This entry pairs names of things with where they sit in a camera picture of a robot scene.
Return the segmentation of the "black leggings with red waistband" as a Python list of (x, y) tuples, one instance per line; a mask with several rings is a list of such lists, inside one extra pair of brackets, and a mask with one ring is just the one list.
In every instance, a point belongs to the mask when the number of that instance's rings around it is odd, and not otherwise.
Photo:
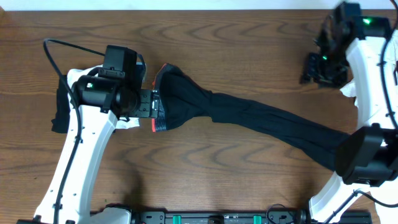
[(336, 149), (349, 137), (273, 106), (213, 93), (169, 63), (160, 69), (153, 86), (160, 96), (159, 115), (152, 121), (154, 132), (178, 128), (192, 118), (209, 117), (214, 123), (237, 124), (277, 138), (330, 170), (335, 170)]

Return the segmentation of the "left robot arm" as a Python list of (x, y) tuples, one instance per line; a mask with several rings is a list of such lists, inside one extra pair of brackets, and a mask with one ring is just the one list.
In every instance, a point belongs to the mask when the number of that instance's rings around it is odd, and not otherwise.
[(157, 90), (144, 90), (143, 56), (109, 45), (102, 67), (92, 69), (73, 85), (65, 77), (72, 104), (67, 138), (50, 187), (29, 223), (139, 223), (127, 205), (110, 204), (91, 214), (91, 198), (106, 145), (118, 121), (156, 118)]

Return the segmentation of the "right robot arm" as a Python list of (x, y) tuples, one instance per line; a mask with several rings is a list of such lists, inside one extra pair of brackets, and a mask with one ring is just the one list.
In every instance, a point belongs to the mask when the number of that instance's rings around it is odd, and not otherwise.
[(372, 200), (381, 223), (397, 222), (396, 25), (364, 16), (343, 1), (324, 20), (302, 82), (339, 88), (353, 75), (358, 107), (356, 131), (336, 150), (335, 171), (308, 203), (304, 223), (363, 223), (347, 209), (360, 197)]

